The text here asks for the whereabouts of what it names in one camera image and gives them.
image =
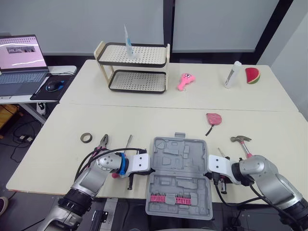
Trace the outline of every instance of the white table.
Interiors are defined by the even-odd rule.
[[[217,112],[223,122],[210,128],[206,113]],[[6,187],[10,190],[65,194],[73,183],[81,160],[109,134],[109,149],[125,147],[130,134],[130,147],[152,152],[156,136],[174,137],[185,132],[187,138],[203,139],[208,153],[219,155],[219,147],[231,159],[245,158],[239,143],[231,136],[252,138],[247,146],[276,164],[281,174],[308,198],[308,124],[299,112],[262,112],[238,110],[172,109],[150,107],[97,106],[60,103],[34,140]],[[84,144],[80,135],[90,132],[93,140]],[[109,176],[98,193],[103,197],[145,198],[146,176],[136,176],[133,190],[127,191],[128,179]],[[229,202],[240,202],[255,195],[249,187],[230,184]],[[213,202],[220,202],[212,187]]]
[[[49,66],[51,74],[71,72],[75,73],[77,68],[75,66]],[[16,95],[16,96],[0,96],[0,104],[19,104],[26,111],[28,111],[35,119],[44,124],[46,119],[39,114],[33,107],[27,103],[48,103],[56,100],[30,100],[32,95]]]
[[[169,64],[169,89],[163,94],[141,94],[111,91],[95,60],[87,60],[60,103],[197,108],[254,111],[298,112],[286,91],[283,89],[267,65],[257,65],[261,78],[258,83],[246,83],[244,65],[234,86],[223,87],[232,65],[226,64]],[[117,67],[115,69],[138,69]],[[185,91],[178,91],[182,73],[191,73],[196,81],[186,85]]]

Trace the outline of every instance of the hammer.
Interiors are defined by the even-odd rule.
[[[246,157],[247,158],[252,157],[252,154],[249,152],[248,148],[246,147],[246,145],[244,143],[244,141],[251,141],[250,138],[248,138],[246,136],[237,136],[237,137],[231,137],[230,140],[232,142],[236,142],[236,141],[240,142],[242,147],[243,147],[243,149],[244,149],[244,151],[246,152]]]

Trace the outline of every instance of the laptop screen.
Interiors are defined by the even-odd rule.
[[[0,69],[46,67],[34,35],[0,38]]]

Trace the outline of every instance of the laptop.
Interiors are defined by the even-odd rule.
[[[35,93],[49,73],[36,36],[0,37],[0,71],[0,96]]]

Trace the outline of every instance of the mouse pad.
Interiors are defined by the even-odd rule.
[[[38,90],[36,94],[33,94],[30,98],[30,100],[60,100],[63,94],[66,92],[67,88],[71,84],[71,82],[74,80],[75,76],[50,76],[48,80],[44,83],[43,86]],[[46,91],[46,86],[51,81],[64,81],[63,87],[57,91],[49,92]]]

